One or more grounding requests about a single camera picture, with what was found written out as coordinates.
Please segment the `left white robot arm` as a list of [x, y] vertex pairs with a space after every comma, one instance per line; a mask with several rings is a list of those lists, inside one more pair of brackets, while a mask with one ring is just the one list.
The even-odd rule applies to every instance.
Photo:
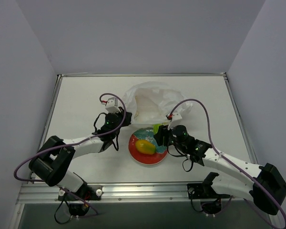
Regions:
[[61, 139], [51, 136], [39, 150], [38, 155], [29, 163], [29, 169], [48, 186], [59, 186], [69, 190], [75, 200], [86, 196], [87, 183], [75, 173], [68, 170], [74, 158], [107, 150], [111, 145], [118, 150], [120, 129], [131, 124], [132, 114], [122, 110], [120, 113], [105, 115], [104, 125], [91, 135], [76, 139]]

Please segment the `yellow fake mango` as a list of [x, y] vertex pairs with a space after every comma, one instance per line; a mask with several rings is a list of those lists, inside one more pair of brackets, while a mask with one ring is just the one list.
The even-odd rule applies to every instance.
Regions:
[[135, 142], [136, 150], [145, 155], [153, 155], [156, 153], [156, 146], [147, 140], [138, 140]]

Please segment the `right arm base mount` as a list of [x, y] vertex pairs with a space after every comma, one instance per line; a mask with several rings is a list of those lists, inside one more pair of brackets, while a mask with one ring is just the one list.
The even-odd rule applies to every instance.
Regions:
[[232, 201], [232, 196], [205, 191], [202, 183], [188, 183], [187, 194], [194, 212], [215, 218], [223, 213]]

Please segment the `white plastic bag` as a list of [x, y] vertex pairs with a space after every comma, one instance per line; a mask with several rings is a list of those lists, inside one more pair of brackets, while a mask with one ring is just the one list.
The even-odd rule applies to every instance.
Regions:
[[125, 92], [123, 102], [132, 113], [131, 125], [137, 128], [166, 123], [172, 109], [186, 96], [163, 82], [144, 82]]

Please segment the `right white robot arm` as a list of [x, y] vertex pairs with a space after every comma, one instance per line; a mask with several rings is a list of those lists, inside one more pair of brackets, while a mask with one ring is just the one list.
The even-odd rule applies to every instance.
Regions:
[[269, 215], [278, 213], [286, 197], [286, 182], [274, 165], [252, 164], [216, 152], [210, 143], [190, 136], [184, 125], [173, 128], [168, 125], [155, 125], [153, 137], [159, 146], [174, 146], [178, 156], [185, 157], [191, 164], [214, 168], [247, 185], [248, 194], [253, 198], [256, 207]]

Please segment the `green fake fruit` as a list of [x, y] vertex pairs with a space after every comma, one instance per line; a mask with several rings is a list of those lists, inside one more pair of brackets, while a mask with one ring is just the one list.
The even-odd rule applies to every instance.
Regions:
[[153, 134], [157, 134], [159, 131], [159, 127], [162, 126], [162, 124], [155, 124], [153, 125]]

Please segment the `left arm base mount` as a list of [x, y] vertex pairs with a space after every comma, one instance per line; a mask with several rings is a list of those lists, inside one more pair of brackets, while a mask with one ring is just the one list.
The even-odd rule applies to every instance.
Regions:
[[71, 192], [66, 188], [60, 187], [62, 200], [67, 204], [68, 212], [73, 218], [89, 218], [99, 216], [100, 213], [92, 206], [89, 201], [101, 200], [96, 192], [84, 183], [77, 192]]

